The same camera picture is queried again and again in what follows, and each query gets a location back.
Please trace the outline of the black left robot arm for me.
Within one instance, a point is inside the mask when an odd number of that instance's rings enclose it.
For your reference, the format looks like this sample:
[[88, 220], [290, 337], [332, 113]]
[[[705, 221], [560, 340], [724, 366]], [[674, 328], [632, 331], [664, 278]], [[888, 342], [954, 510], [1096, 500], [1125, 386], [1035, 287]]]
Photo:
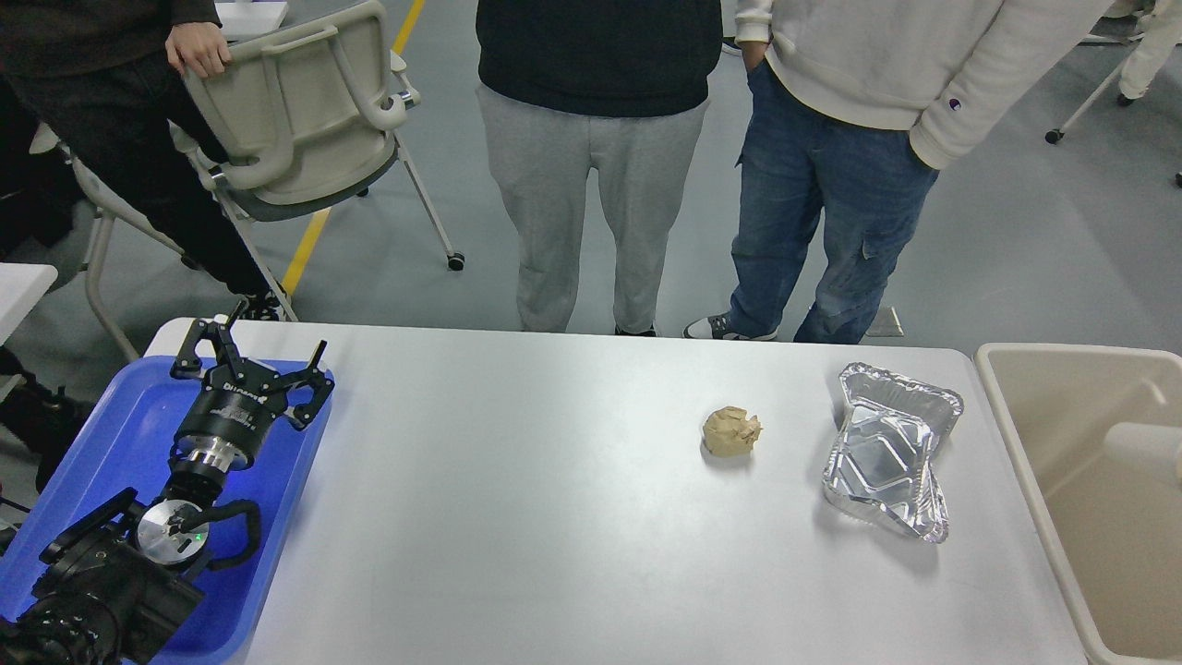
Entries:
[[221, 664], [253, 631], [332, 374], [195, 320], [132, 361], [4, 555], [5, 664]]

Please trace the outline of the seated person's right hand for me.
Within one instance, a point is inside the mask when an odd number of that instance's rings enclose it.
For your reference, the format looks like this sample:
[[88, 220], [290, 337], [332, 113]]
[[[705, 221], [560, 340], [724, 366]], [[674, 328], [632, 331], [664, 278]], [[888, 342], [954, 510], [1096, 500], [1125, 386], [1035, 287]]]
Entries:
[[194, 72], [209, 79], [233, 61], [223, 30], [214, 22], [176, 24], [165, 38], [165, 61], [180, 76]]

